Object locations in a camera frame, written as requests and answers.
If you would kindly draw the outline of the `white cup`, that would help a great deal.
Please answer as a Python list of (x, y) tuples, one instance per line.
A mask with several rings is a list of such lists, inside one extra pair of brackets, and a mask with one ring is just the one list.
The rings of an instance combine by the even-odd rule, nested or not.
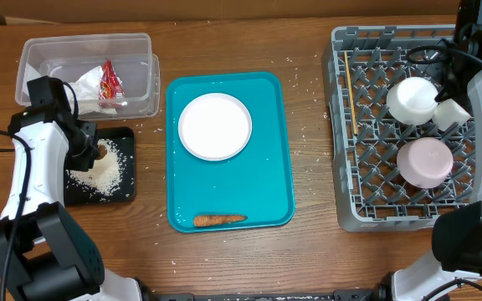
[(452, 99), (440, 102), (433, 114), (433, 123), (442, 131), (451, 125), (463, 125), (471, 115)]

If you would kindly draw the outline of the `teal plastic tray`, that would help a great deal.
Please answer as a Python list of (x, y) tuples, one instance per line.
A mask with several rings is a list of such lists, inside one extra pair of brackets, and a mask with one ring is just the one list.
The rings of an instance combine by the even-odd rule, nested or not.
[[(180, 116), (198, 96), (228, 94), (248, 109), (253, 130), (234, 157), (205, 161), (178, 134)], [(270, 72), (181, 77), (166, 93), (167, 218), (179, 232), (198, 232), (200, 215), (243, 215), (219, 231), (286, 224), (295, 213), (295, 189), (282, 86)]]

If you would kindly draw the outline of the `wooden chopstick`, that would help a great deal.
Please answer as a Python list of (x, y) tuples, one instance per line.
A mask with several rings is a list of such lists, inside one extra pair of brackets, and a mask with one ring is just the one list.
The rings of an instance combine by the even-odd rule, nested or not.
[(351, 126), (353, 135), (357, 135), (357, 122), (356, 122), (356, 108), (353, 98), (353, 89), (352, 89), (352, 82), (351, 82), (351, 73), (350, 73), (350, 65), (349, 65), (349, 58), (347, 51), (344, 50), (344, 63), (345, 63), (345, 71), (346, 71), (346, 83), (347, 83), (347, 91), (348, 91), (348, 99), (351, 109)]

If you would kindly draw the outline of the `orange carrot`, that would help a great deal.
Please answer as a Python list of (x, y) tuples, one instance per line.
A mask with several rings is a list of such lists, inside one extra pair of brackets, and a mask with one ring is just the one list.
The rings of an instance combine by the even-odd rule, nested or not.
[(199, 215), (194, 217), (195, 227), (215, 227), (223, 224), (243, 222), (248, 217), (244, 215)]

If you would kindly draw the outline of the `white plate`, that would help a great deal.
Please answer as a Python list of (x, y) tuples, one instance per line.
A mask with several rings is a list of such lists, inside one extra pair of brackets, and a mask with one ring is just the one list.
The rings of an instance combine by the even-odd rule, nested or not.
[(249, 143), (252, 129), (246, 106), (224, 93), (203, 94), (193, 99), (178, 121), (182, 145), (205, 161), (223, 161), (236, 156)]

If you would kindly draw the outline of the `red silver snack wrapper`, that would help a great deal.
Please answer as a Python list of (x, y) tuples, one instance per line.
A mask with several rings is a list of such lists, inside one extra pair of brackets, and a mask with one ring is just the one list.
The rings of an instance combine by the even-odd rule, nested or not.
[(121, 107), (122, 103), (116, 103), (114, 99), (123, 99), (125, 92), (110, 60), (104, 62), (102, 71), (99, 91), (100, 107), (107, 109)]

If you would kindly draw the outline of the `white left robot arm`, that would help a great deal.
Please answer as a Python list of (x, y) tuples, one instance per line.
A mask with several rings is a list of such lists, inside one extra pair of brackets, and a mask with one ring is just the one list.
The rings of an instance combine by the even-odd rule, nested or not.
[(100, 157), (96, 123), (79, 119), (61, 79), (43, 76), (27, 86), (31, 105), (3, 132), (15, 159), (0, 217), (0, 299), (153, 300), (139, 279), (105, 267), (64, 205), (65, 172), (88, 171)]

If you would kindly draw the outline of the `pink white bowl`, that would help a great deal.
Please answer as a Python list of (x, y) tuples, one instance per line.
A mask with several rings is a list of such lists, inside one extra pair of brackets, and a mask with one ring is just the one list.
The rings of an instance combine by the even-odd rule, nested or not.
[(408, 142), (397, 153), (401, 177), (418, 188), (435, 188), (453, 168), (451, 150), (440, 140), (420, 138)]

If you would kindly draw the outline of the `white napkin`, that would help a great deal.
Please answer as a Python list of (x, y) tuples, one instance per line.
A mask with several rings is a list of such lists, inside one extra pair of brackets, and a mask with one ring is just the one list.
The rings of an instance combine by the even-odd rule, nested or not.
[(74, 111), (74, 96), (77, 97), (79, 113), (81, 115), (90, 113), (102, 113), (114, 115), (116, 109), (103, 108), (100, 106), (100, 80), (103, 76), (103, 69), (96, 66), (83, 74), (76, 82), (64, 86), (69, 100), (70, 110)]

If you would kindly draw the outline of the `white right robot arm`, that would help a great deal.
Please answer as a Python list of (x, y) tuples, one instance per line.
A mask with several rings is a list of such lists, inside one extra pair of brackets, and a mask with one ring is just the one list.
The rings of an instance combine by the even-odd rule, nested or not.
[(441, 64), (436, 101), (452, 99), (474, 117), (475, 170), (469, 205), (434, 223), (431, 249), (390, 273), (373, 300), (436, 300), (466, 284), (482, 292), (482, 1), (459, 4), (452, 41), (408, 51), (412, 64)]

